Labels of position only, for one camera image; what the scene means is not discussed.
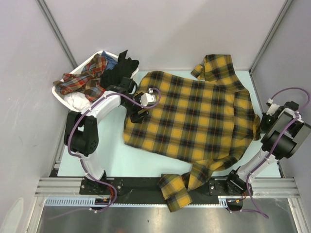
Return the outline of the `yellow plaid long sleeve shirt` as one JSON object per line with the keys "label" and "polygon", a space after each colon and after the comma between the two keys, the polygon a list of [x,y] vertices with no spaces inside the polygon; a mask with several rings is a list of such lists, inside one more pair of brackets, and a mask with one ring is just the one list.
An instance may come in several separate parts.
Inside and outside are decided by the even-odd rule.
{"label": "yellow plaid long sleeve shirt", "polygon": [[126,145],[191,165],[183,175],[162,174],[158,181],[171,212],[191,204],[190,192],[214,172],[236,164],[251,142],[260,139],[260,118],[236,75],[230,55],[210,54],[187,79],[164,71],[148,72],[139,91],[151,87],[160,103],[142,123],[124,123]]}

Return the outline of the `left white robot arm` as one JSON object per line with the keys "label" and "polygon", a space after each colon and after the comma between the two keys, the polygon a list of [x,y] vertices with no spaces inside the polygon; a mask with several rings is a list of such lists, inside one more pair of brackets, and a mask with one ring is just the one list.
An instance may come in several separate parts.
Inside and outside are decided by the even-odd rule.
{"label": "left white robot arm", "polygon": [[98,124],[115,108],[123,106],[133,123],[142,123],[148,111],[140,112],[156,103],[152,89],[146,93],[135,91],[137,83],[124,77],[120,84],[109,85],[104,94],[90,107],[80,111],[70,111],[67,115],[64,144],[71,156],[78,158],[85,176],[92,180],[90,188],[97,194],[107,190],[107,181],[103,179],[105,170],[100,165],[96,152],[99,144]]}

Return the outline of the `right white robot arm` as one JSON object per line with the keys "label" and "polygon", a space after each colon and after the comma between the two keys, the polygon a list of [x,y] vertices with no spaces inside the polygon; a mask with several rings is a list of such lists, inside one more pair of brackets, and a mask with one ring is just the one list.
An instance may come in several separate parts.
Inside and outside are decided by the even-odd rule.
{"label": "right white robot arm", "polygon": [[262,116],[259,129],[264,133],[258,153],[246,164],[232,170],[224,182],[225,192],[242,194],[254,178],[270,164],[290,158],[311,133],[311,126],[302,120],[299,104],[288,101],[284,105],[267,103],[269,109]]}

